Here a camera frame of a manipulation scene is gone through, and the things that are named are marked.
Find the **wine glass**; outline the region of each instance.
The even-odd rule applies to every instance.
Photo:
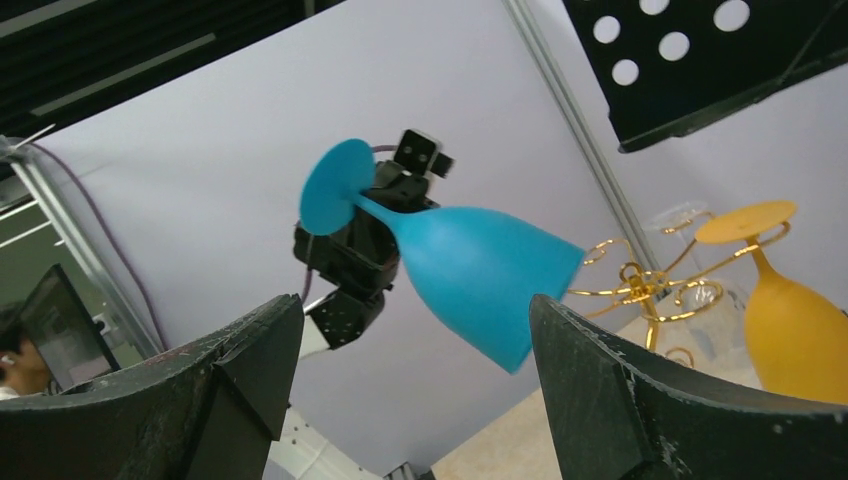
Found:
[[[682,253],[694,240],[697,225],[713,217],[706,202],[684,202],[653,217],[644,225],[647,232],[659,235],[673,236],[677,239]],[[704,263],[698,257],[697,249],[693,249],[681,261],[681,268],[672,265],[675,278],[686,278],[697,275],[705,269]],[[745,347],[744,313],[748,302],[748,294],[734,281],[727,278],[701,278],[718,283],[723,295],[716,300],[717,290],[709,284],[695,286],[682,294],[681,311],[692,311],[711,302],[716,304],[707,312],[694,315],[680,323],[681,325],[664,325],[664,329],[683,328],[691,335],[707,365],[701,370],[710,373],[721,373],[726,376],[729,371],[751,370],[751,361]],[[744,382],[755,383],[749,379]]]

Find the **white backdrop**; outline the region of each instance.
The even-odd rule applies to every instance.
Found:
[[[44,144],[92,191],[174,345],[300,292],[292,227],[311,166],[346,138],[391,143],[409,127],[457,159],[439,203],[500,209],[585,247],[620,235],[493,0],[350,0]],[[615,263],[579,284],[607,286]],[[506,375],[437,323],[405,274],[396,283],[361,340],[301,363],[292,394],[377,473],[429,466],[538,386],[532,360]]]
[[[792,233],[770,247],[767,255],[787,276],[848,307],[848,256],[843,253],[848,238],[847,66],[688,137],[620,154],[606,100],[562,1],[529,3],[640,220],[687,200],[707,201],[717,212],[765,200],[793,200],[799,212]],[[668,237],[649,238],[660,263],[671,261],[680,251]],[[716,260],[729,250],[703,252],[705,258]],[[721,275],[740,279],[746,286],[753,286],[756,277],[751,262]]]

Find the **black ceiling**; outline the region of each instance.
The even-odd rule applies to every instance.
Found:
[[[64,128],[305,15],[303,0],[0,2],[0,134]]]

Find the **purple cable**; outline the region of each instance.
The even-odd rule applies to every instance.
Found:
[[[159,323],[159,316],[156,314],[156,310],[153,308],[153,302],[150,299],[150,294],[147,291],[147,287],[144,286],[144,282],[138,276],[132,264],[127,260],[127,256],[121,248],[118,241],[115,239],[115,235],[112,233],[112,230],[109,228],[109,225],[106,223],[106,219],[103,217],[103,214],[100,212],[100,209],[97,207],[97,204],[94,202],[94,199],[91,198],[91,194],[88,193],[85,186],[83,186],[82,181],[71,171],[70,167],[59,158],[58,155],[51,152],[46,147],[43,147],[35,142],[30,143],[33,147],[37,148],[41,153],[50,157],[56,165],[65,171],[68,174],[68,177],[71,179],[71,182],[79,189],[80,193],[82,193],[83,198],[85,198],[86,203],[88,204],[91,211],[94,213],[94,218],[97,220],[97,223],[100,225],[100,228],[103,229],[103,233],[106,235],[106,239],[109,241],[109,244],[112,245],[112,248],[115,249],[115,253],[118,254],[118,258],[124,262],[124,266],[127,267],[127,271],[132,277],[133,281],[138,285],[138,290],[141,292],[141,297],[144,299],[144,304],[147,307],[147,311],[150,312],[150,320],[153,322],[153,328],[156,330],[156,335],[159,337],[159,340],[162,342],[162,346],[165,347],[165,350],[170,349],[167,338],[165,337],[164,331],[162,329],[162,325]]]
[[[394,152],[397,150],[397,145],[377,145],[371,147],[374,153]],[[309,257],[312,255],[312,238],[309,237],[309,246],[306,247],[306,278],[303,280],[303,293],[300,295],[300,301],[306,303],[306,297],[309,296],[309,290],[312,289],[312,268],[309,266]]]

